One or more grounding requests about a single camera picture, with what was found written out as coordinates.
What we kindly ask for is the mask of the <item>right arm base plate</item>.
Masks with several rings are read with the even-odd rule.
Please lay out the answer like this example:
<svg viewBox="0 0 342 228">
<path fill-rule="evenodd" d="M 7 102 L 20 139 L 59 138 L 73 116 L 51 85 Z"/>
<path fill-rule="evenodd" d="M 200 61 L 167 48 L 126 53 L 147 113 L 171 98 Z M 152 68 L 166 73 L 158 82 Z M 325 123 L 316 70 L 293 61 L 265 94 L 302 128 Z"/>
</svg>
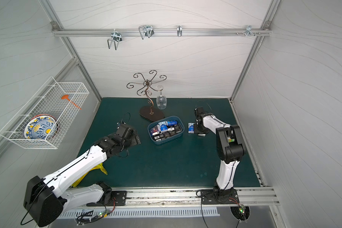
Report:
<svg viewBox="0 0 342 228">
<path fill-rule="evenodd" d="M 198 190 L 196 195 L 201 198 L 202 205 L 225 205 L 225 204 L 239 204 L 238 193 L 236 189 L 227 191 L 214 190 Z"/>
</svg>

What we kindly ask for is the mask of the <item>teal plastic storage box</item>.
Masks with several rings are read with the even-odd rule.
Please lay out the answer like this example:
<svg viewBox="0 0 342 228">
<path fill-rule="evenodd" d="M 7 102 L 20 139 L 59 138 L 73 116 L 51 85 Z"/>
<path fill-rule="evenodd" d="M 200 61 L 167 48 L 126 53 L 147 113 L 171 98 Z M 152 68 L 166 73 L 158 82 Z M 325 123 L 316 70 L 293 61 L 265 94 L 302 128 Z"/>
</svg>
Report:
<svg viewBox="0 0 342 228">
<path fill-rule="evenodd" d="M 161 145 L 181 137 L 184 130 L 185 127 L 177 116 L 170 116 L 153 122 L 147 128 L 151 141 L 156 145 Z"/>
</svg>

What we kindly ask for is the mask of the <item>dark blue tissue pack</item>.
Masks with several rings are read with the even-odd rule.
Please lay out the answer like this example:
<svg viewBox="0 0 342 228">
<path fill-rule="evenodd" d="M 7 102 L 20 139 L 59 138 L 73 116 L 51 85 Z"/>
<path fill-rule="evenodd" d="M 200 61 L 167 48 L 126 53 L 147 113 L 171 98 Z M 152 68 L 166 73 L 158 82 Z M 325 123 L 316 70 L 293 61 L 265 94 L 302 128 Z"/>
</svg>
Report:
<svg viewBox="0 0 342 228">
<path fill-rule="evenodd" d="M 178 122 L 176 120 L 169 120 L 169 121 L 166 121 L 166 125 L 167 126 L 175 126 L 177 125 Z"/>
</svg>

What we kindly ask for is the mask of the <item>blue pocket tissue pack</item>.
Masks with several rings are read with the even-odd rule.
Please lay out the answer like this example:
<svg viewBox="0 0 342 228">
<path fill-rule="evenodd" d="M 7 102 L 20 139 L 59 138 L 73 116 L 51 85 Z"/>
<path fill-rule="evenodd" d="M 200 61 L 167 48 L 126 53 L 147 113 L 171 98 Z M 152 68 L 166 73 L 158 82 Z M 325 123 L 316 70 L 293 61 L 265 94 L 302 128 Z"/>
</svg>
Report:
<svg viewBox="0 0 342 228">
<path fill-rule="evenodd" d="M 194 123 L 188 123 L 188 133 L 189 134 L 194 133 Z"/>
</svg>

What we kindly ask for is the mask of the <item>blue white tissue pack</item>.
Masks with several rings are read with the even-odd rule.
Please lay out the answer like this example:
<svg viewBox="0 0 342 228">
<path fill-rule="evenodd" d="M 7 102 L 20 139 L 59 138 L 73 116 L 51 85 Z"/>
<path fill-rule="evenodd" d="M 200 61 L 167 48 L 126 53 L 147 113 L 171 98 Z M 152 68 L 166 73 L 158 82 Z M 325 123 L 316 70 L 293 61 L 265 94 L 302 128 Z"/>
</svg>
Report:
<svg viewBox="0 0 342 228">
<path fill-rule="evenodd" d="M 158 123 L 158 127 L 159 127 L 159 130 L 160 130 L 161 133 L 168 131 L 168 127 L 167 127 L 165 121 L 159 122 Z"/>
</svg>

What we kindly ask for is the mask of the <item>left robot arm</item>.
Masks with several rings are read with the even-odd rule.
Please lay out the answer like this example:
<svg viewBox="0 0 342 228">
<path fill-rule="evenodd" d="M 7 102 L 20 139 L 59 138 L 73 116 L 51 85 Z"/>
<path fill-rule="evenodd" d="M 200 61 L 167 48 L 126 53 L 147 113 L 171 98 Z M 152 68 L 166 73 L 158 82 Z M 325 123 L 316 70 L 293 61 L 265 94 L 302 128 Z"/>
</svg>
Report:
<svg viewBox="0 0 342 228">
<path fill-rule="evenodd" d="M 115 206 L 112 188 L 102 181 L 81 188 L 71 188 L 71 185 L 97 165 L 140 143 L 137 131 L 122 123 L 114 134 L 99 139 L 69 164 L 44 178 L 31 178 L 23 203 L 27 214 L 41 228 L 51 224 L 65 211 L 79 206 Z"/>
</svg>

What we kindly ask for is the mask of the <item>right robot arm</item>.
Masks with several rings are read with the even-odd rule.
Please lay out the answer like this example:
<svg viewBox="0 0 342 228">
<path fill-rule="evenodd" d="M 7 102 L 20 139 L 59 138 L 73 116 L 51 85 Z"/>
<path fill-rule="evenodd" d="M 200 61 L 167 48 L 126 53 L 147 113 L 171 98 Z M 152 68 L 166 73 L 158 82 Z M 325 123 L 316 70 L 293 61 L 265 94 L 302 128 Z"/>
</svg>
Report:
<svg viewBox="0 0 342 228">
<path fill-rule="evenodd" d="M 219 120 L 214 114 L 206 112 L 203 107 L 196 107 L 194 113 L 196 116 L 194 133 L 198 135 L 214 133 L 216 136 L 220 168 L 216 179 L 217 185 L 213 191 L 216 198 L 227 197 L 234 190 L 237 167 L 245 154 L 240 127 Z"/>
</svg>

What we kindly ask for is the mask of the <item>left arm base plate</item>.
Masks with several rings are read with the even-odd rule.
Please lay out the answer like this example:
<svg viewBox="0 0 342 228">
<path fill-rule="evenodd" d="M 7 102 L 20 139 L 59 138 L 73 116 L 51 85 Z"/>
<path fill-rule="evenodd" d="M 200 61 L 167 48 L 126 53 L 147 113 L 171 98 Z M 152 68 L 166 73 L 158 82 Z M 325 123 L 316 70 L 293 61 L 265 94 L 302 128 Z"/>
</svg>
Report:
<svg viewBox="0 0 342 228">
<path fill-rule="evenodd" d="M 86 204 L 88 207 L 96 206 L 124 206 L 127 197 L 127 191 L 105 192 L 98 202 Z"/>
</svg>

